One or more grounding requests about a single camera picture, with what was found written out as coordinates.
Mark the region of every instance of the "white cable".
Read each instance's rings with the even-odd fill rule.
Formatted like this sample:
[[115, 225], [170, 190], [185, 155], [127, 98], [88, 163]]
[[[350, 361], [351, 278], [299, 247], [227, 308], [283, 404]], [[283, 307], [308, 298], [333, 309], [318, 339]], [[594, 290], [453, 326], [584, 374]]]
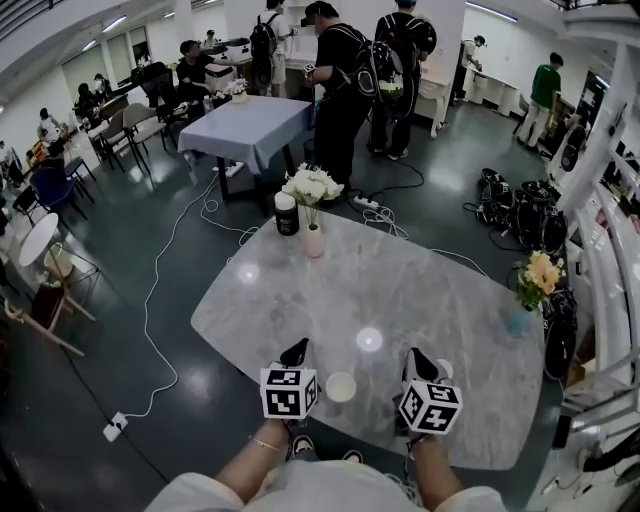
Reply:
[[[388, 224], [389, 225], [389, 234], [395, 235], [401, 240], [409, 240], [409, 234], [399, 227], [396, 224], [396, 215], [393, 213], [391, 208], [387, 208], [383, 206], [379, 211], [376, 210], [364, 210], [362, 212], [362, 216], [364, 217], [364, 225], [368, 226], [369, 224]], [[468, 261], [474, 267], [478, 269], [483, 276], [489, 277], [484, 270], [482, 270], [478, 264], [473, 261], [471, 258], [467, 258], [466, 256], [462, 256], [461, 254], [456, 254], [455, 252], [443, 251], [442, 249], [429, 249], [432, 252], [437, 252], [439, 254], [447, 254], [449, 256], [454, 256], [456, 258], [460, 258], [462, 260]]]
[[[180, 217], [178, 217], [178, 220], [176, 220], [176, 223], [173, 226], [173, 231], [171, 232], [171, 239], [169, 240], [169, 242], [167, 243], [167, 245], [165, 245], [164, 249], [162, 249], [162, 252], [160, 254], [158, 254], [158, 256], [156, 257], [155, 260], [155, 273], [156, 273], [156, 280], [153, 283], [153, 286], [151, 287], [151, 291], [149, 292], [149, 295], [147, 295], [146, 300], [144, 301], [144, 334], [147, 337], [147, 339], [149, 340], [149, 343], [151, 343], [151, 346], [153, 347], [153, 349], [156, 351], [156, 353], [160, 356], [160, 358], [166, 363], [166, 365], [171, 368], [171, 371], [173, 372], [173, 382], [171, 384], [169, 384], [168, 386], [164, 386], [158, 389], [155, 389], [153, 391], [153, 393], [151, 393], [151, 398], [149, 400], [149, 407], [147, 408], [147, 411], [144, 414], [124, 414], [123, 416], [125, 418], [145, 418], [149, 415], [149, 413], [151, 412], [151, 408], [153, 407], [153, 399], [155, 398], [157, 393], [161, 393], [162, 391], [167, 391], [168, 389], [171, 389], [173, 386], [175, 386], [178, 383], [179, 377], [178, 377], [178, 372], [176, 371], [176, 369], [172, 366], [172, 364], [169, 362], [169, 360], [164, 356], [164, 354], [162, 352], [160, 352], [160, 350], [158, 349], [158, 347], [156, 346], [156, 344], [154, 343], [154, 341], [151, 339], [151, 336], [149, 336], [149, 333], [147, 332], [147, 327], [149, 325], [149, 310], [148, 310], [148, 305], [149, 305], [149, 300], [151, 300], [151, 296], [153, 295], [153, 292], [155, 291], [156, 287], [158, 286], [158, 282], [160, 281], [160, 274], [158, 273], [158, 261], [160, 260], [160, 258], [162, 258], [162, 256], [164, 255], [165, 252], [167, 252], [167, 250], [169, 249], [169, 247], [171, 246], [171, 244], [173, 243], [173, 240], [176, 236], [176, 230], [178, 229], [178, 224], [180, 224], [180, 221], [184, 218], [184, 216], [187, 214], [187, 212], [189, 211], [189, 208], [191, 208], [194, 204], [196, 204], [198, 201], [200, 201], [200, 199], [204, 198], [204, 205], [202, 207], [202, 210], [200, 210], [200, 217], [202, 217], [204, 220], [206, 220], [207, 222], [218, 226], [220, 228], [226, 229], [228, 231], [238, 231], [240, 233], [242, 233], [242, 236], [240, 237], [240, 246], [242, 247], [244, 245], [244, 238], [247, 235], [252, 235], [254, 234], [259, 228], [250, 228], [248, 230], [242, 230], [242, 229], [236, 229], [236, 228], [229, 228], [227, 226], [223, 226], [222, 224], [218, 224], [217, 222], [213, 222], [210, 219], [207, 219], [204, 216], [204, 211], [205, 209], [209, 212], [209, 213], [214, 213], [215, 211], [218, 210], [219, 208], [219, 204], [216, 200], [211, 199], [211, 200], [207, 200], [207, 198], [209, 197], [209, 195], [211, 194], [211, 192], [213, 191], [213, 189], [218, 186], [220, 183], [217, 182], [216, 180], [218, 179], [218, 174], [216, 174], [216, 176], [213, 178], [213, 181], [209, 184], [209, 186], [207, 187], [207, 189], [200, 194], [198, 197], [196, 197], [193, 201], [191, 201], [183, 210], [182, 214], [180, 215]], [[209, 203], [215, 203], [215, 209], [210, 210], [208, 207]]]

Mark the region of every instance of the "white pants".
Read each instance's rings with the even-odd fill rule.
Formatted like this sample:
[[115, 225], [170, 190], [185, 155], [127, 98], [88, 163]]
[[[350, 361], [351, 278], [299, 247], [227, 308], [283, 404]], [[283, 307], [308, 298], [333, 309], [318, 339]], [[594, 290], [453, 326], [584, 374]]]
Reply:
[[529, 112], [527, 113], [527, 118], [524, 120], [524, 124], [520, 127], [520, 131], [518, 132], [518, 138], [522, 142], [526, 142], [525, 137], [529, 135], [531, 127], [533, 126], [533, 123], [535, 123], [536, 126], [533, 129], [533, 133], [531, 134], [528, 145], [532, 148], [536, 147], [538, 139], [542, 136], [542, 133], [547, 128], [548, 122], [549, 109], [546, 107], [541, 107], [540, 105], [532, 101], [531, 106], [529, 107]]

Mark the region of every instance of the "marble table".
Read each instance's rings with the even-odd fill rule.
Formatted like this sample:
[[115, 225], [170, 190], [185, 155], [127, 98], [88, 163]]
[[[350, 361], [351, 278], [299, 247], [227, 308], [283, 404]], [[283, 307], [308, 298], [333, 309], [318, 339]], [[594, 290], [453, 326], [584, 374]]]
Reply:
[[[443, 440], [454, 466], [507, 470], [525, 443], [543, 374], [543, 328], [511, 335], [515, 294], [413, 243], [331, 214], [319, 215], [326, 251], [310, 259], [302, 235], [268, 221], [211, 285], [191, 319], [220, 354], [259, 382], [260, 368], [308, 337], [321, 385], [336, 372], [357, 382], [342, 407], [322, 394], [312, 416], [346, 434], [406, 454], [394, 436], [409, 348], [446, 359], [464, 409]], [[373, 328], [379, 350], [359, 348]]]

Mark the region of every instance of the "concrete floor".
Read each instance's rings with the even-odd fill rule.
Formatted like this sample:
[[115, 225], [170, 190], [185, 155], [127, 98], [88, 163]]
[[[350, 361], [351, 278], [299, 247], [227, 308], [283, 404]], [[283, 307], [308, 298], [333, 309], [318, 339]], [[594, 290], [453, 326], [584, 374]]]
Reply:
[[[448, 121], [435, 141], [428, 129], [414, 128], [406, 162], [424, 173], [426, 183], [419, 189], [388, 192], [385, 205], [394, 210], [412, 242], [473, 258], [504, 284], [522, 255], [497, 249], [488, 238], [490, 229], [463, 211], [462, 204], [476, 200], [482, 168], [502, 173], [515, 187], [544, 177], [542, 162], [512, 143], [515, 121], [489, 109], [457, 107]], [[383, 186], [418, 181], [410, 169], [372, 157], [365, 149], [367, 135], [365, 126], [354, 161], [355, 188], [369, 194]], [[302, 161], [303, 141], [293, 147], [296, 162]], [[238, 233], [204, 222], [198, 202], [160, 261], [160, 284], [149, 304], [149, 334], [176, 367], [180, 381], [157, 395], [147, 418], [131, 421], [126, 439], [109, 444], [102, 435], [106, 417], [119, 411], [143, 413], [151, 391], [172, 380], [144, 336], [143, 303], [155, 277], [154, 258], [169, 240], [175, 220], [212, 179], [212, 159], [202, 162], [201, 183], [194, 188], [179, 155], [167, 155], [159, 141], [148, 147], [153, 181], [127, 155], [127, 174], [104, 167], [94, 172], [97, 184], [86, 180], [97, 203], [82, 202], [88, 222], [73, 211], [66, 214], [73, 228], [67, 241], [104, 272], [88, 303], [98, 322], [63, 319], [57, 331], [86, 351], [87, 357], [72, 361], [94, 397], [60, 349], [23, 326], [11, 326], [13, 380], [0, 411], [0, 439], [46, 510], [142, 510], [166, 479], [184, 472], [215, 476], [262, 422], [256, 386], [190, 325], [200, 299], [237, 251], [239, 238]], [[272, 161], [272, 169], [282, 174], [280, 156]], [[234, 178], [233, 187], [248, 182], [244, 174]], [[211, 197], [219, 199], [219, 190]], [[361, 221], [346, 204], [332, 213]], [[242, 229], [265, 222], [252, 203], [222, 204], [210, 216]], [[503, 243], [515, 246], [513, 240]], [[24, 294], [12, 299], [25, 301]], [[493, 486], [509, 510], [523, 509], [551, 446], [560, 401], [559, 386], [545, 381], [518, 464], [507, 472], [459, 470], [464, 484]], [[308, 432], [323, 457], [339, 458], [347, 449], [358, 448], [370, 465], [402, 474], [400, 456], [315, 421], [310, 421]]]

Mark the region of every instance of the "blue tablecloth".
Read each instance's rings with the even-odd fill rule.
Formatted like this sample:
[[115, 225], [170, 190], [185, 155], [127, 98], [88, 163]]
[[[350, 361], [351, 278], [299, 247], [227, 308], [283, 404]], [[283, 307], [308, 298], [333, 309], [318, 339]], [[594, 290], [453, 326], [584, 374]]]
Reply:
[[259, 175], [271, 157], [309, 126], [311, 103], [249, 96], [226, 103], [180, 133], [178, 151], [199, 151], [244, 162]]

